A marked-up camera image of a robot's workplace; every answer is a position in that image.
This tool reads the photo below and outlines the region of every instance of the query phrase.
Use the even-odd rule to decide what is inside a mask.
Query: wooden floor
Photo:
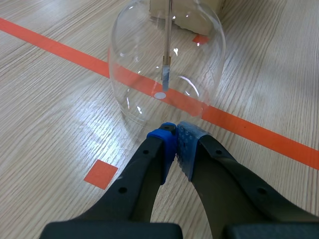
[[[2,0],[0,18],[107,61],[111,25],[127,2]],[[226,63],[215,106],[319,150],[318,12],[315,0],[226,0]],[[316,169],[197,124],[319,215]],[[37,238],[48,222],[87,210],[104,193],[83,181],[94,162],[118,167],[119,175],[144,138],[123,120],[109,79],[0,31],[0,238]],[[200,199],[176,163],[152,220],[180,224],[186,239],[211,238]]]

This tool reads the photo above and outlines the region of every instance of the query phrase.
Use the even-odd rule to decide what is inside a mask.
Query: glass dome
[[[172,0],[168,90],[163,88],[167,1],[129,2],[114,23],[109,47],[110,79],[121,110],[150,128],[201,118],[225,62],[217,15],[194,0]]]

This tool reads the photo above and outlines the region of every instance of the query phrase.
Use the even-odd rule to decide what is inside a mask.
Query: orange tape line
[[[0,30],[109,78],[109,67],[107,62],[51,40],[2,18],[0,18]],[[123,78],[119,77],[119,79],[126,79],[123,80],[122,83],[132,86],[136,90],[139,90],[149,96],[153,96],[154,91],[157,90],[156,87],[160,87],[160,84],[140,75],[138,76],[138,83],[132,84],[134,81],[132,80],[132,77],[137,77],[136,73],[125,69],[122,74]],[[177,92],[172,90],[168,93],[168,95],[176,93]],[[177,100],[171,101],[172,99],[172,97],[168,97],[168,99],[165,99],[165,102],[187,112],[189,112],[189,107],[186,107],[185,102],[202,104],[202,102],[181,93],[178,94],[178,97],[175,97]],[[207,108],[202,118],[203,120],[242,136],[250,141],[319,170],[318,150],[305,146],[212,106]]]

